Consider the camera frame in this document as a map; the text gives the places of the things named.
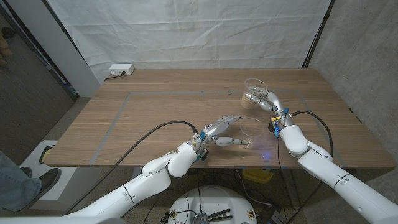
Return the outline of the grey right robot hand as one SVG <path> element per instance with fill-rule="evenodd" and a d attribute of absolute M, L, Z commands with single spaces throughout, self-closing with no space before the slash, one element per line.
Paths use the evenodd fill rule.
<path fill-rule="evenodd" d="M 258 86 L 249 87 L 249 91 L 243 94 L 245 100 L 258 104 L 264 111 L 272 112 L 275 116 L 279 116 L 282 121 L 291 119 L 287 114 L 282 102 L 277 95 L 271 91 Z"/>

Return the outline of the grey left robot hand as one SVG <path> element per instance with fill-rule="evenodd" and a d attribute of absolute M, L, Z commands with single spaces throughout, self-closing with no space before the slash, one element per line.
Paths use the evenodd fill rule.
<path fill-rule="evenodd" d="M 249 144 L 247 140 L 220 136 L 220 134 L 225 132 L 235 121 L 239 121 L 241 119 L 243 119 L 242 116 L 224 116 L 205 126 L 200 133 L 193 136 L 193 139 L 189 142 L 189 144 L 197 155 L 204 154 L 206 151 L 206 145 L 213 141 L 217 146 L 220 147 L 226 147 L 230 145 L 247 146 Z"/>

